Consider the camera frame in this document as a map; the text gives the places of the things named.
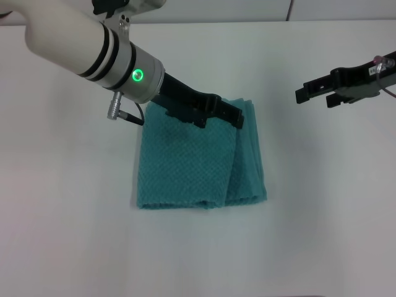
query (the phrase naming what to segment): green led light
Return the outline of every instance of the green led light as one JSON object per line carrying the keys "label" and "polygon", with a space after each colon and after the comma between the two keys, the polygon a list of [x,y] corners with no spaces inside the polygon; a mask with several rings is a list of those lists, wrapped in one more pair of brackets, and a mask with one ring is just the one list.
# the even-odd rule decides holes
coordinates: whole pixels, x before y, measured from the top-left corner
{"label": "green led light", "polygon": [[132,73],[132,79],[136,82],[140,82],[143,79],[143,71],[141,71],[140,69],[136,69],[133,73]]}

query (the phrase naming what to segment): white wall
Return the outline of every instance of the white wall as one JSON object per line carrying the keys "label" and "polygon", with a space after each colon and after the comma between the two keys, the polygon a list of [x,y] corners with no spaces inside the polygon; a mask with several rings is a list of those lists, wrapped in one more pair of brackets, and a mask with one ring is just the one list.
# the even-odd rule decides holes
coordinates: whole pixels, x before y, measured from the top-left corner
{"label": "white wall", "polygon": [[24,28],[1,28],[0,295],[393,296],[396,101],[328,110],[294,92],[394,51],[395,27],[134,26],[191,87],[254,100],[269,201],[209,212],[137,210],[138,128],[106,119],[110,92],[30,54]]}
{"label": "white wall", "polygon": [[[92,0],[63,0],[93,16]],[[286,20],[290,0],[167,0],[135,23],[263,22]],[[394,0],[295,0],[290,20],[396,19]],[[24,24],[18,13],[0,25]]]}

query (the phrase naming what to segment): folded towel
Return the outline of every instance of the folded towel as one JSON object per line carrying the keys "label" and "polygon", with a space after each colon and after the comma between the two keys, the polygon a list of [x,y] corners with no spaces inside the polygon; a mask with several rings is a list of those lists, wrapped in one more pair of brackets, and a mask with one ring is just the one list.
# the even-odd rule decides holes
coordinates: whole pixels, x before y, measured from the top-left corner
{"label": "folded towel", "polygon": [[236,129],[218,118],[205,129],[182,123],[149,103],[145,112],[137,183],[141,209],[213,209],[266,200],[256,117],[251,101]]}

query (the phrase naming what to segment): textured fabric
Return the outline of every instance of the textured fabric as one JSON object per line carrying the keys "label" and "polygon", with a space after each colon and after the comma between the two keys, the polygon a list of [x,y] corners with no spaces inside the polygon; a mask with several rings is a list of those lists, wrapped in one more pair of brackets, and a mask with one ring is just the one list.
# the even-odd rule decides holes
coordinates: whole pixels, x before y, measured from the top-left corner
{"label": "textured fabric", "polygon": [[140,150],[137,206],[212,209],[266,200],[256,118],[251,101],[242,129],[217,118],[205,129],[182,123],[149,103]]}

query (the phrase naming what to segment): black stripe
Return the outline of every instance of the black stripe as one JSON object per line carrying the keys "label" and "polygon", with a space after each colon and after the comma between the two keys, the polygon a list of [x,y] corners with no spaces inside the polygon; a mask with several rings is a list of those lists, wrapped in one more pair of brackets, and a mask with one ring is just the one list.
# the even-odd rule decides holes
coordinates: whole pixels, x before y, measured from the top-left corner
{"label": "black stripe", "polygon": [[107,51],[109,50],[109,43],[110,43],[109,30],[103,24],[102,26],[105,31],[105,40],[103,41],[103,47],[101,48],[100,54],[97,60],[95,61],[95,63],[93,63],[93,65],[91,66],[91,68],[85,71],[84,73],[79,74],[81,77],[88,77],[93,73],[95,73],[95,71],[98,70],[99,66],[102,64],[103,60],[106,57]]}
{"label": "black stripe", "polygon": [[104,78],[107,73],[109,73],[110,69],[113,67],[114,62],[116,61],[117,55],[118,55],[118,49],[119,49],[119,38],[116,32],[114,32],[113,30],[111,31],[113,33],[114,36],[114,48],[113,48],[113,52],[111,52],[111,56],[109,61],[107,62],[105,68],[102,69],[101,72],[99,72],[99,74],[97,76],[95,76],[92,79],[88,79],[91,82],[97,82],[98,80],[101,80],[102,78]]}
{"label": "black stripe", "polygon": [[293,6],[295,4],[295,0],[290,0],[289,10],[287,12],[286,21],[290,20],[291,11],[293,10]]}
{"label": "black stripe", "polygon": [[110,88],[107,88],[108,90],[114,91],[114,90],[121,88],[127,82],[127,80],[130,78],[130,76],[132,75],[132,71],[134,70],[135,64],[136,64],[136,47],[132,42],[130,42],[130,44],[131,44],[131,48],[132,48],[131,63],[129,63],[128,69],[126,70],[122,79],[117,84],[113,85]]}

